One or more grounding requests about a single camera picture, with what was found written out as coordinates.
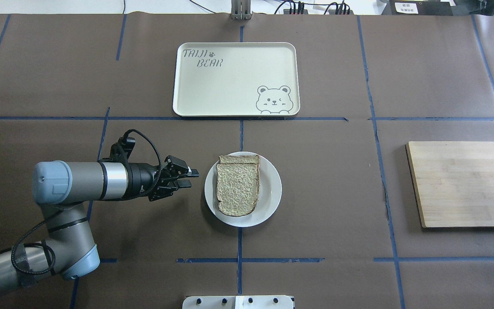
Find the bear face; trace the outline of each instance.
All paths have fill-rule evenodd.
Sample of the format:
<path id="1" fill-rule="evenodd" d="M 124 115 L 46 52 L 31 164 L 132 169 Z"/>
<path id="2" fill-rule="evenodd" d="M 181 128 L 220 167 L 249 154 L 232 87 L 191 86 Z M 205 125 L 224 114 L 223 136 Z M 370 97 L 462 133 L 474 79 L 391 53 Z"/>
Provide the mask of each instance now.
<path id="1" fill-rule="evenodd" d="M 260 86 L 258 89 L 259 100 L 256 102 L 256 107 L 261 114 L 288 114 L 292 108 L 293 103 L 289 94 L 291 88 L 288 86 L 281 86 L 280 88 L 268 88 L 266 86 Z"/>

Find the bear ear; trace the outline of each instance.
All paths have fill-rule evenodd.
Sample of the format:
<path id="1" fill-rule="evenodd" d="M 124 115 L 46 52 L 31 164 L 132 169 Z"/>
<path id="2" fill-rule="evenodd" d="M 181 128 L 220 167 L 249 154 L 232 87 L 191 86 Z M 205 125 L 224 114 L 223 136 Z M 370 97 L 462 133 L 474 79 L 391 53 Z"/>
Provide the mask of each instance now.
<path id="1" fill-rule="evenodd" d="M 259 94 L 262 94 L 263 92 L 265 92 L 266 90 L 268 90 L 268 87 L 266 86 L 260 86 L 259 89 L 257 90 L 259 92 Z"/>

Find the white floor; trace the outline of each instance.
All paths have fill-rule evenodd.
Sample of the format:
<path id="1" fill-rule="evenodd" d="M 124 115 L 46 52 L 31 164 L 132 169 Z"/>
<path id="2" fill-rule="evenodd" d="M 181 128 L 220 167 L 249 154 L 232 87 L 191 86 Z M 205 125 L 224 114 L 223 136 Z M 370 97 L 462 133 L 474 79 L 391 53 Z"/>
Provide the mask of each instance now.
<path id="1" fill-rule="evenodd" d="M 230 0 L 194 0 L 214 12 L 230 12 Z M 453 3 L 453 0 L 441 0 Z M 203 13 L 208 12 L 190 0 L 125 0 L 125 12 Z M 254 12 L 273 14 L 280 0 L 252 0 Z M 306 0 L 305 3 L 330 3 L 330 0 Z M 381 0 L 349 0 L 357 15 L 380 15 L 385 3 Z M 0 0 L 0 14 L 121 14 L 123 0 Z M 306 5 L 310 14 L 323 14 L 326 6 Z"/>

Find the wooden cutting board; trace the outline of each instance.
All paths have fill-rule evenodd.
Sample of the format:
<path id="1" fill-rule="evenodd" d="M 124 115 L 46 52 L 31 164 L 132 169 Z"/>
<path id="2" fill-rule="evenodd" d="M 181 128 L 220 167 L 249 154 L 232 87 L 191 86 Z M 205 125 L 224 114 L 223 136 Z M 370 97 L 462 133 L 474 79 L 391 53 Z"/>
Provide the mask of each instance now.
<path id="1" fill-rule="evenodd" d="M 417 142 L 407 156 L 423 227 L 494 227 L 494 142 Z"/>

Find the white tray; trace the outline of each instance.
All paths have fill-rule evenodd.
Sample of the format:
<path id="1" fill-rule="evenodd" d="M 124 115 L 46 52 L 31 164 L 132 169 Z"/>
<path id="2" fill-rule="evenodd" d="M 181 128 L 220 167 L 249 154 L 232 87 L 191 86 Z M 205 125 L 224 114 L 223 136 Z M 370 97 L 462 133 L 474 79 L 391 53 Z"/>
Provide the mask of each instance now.
<path id="1" fill-rule="evenodd" d="M 300 109 L 290 43 L 184 43 L 173 111 L 180 116 L 292 116 Z"/>

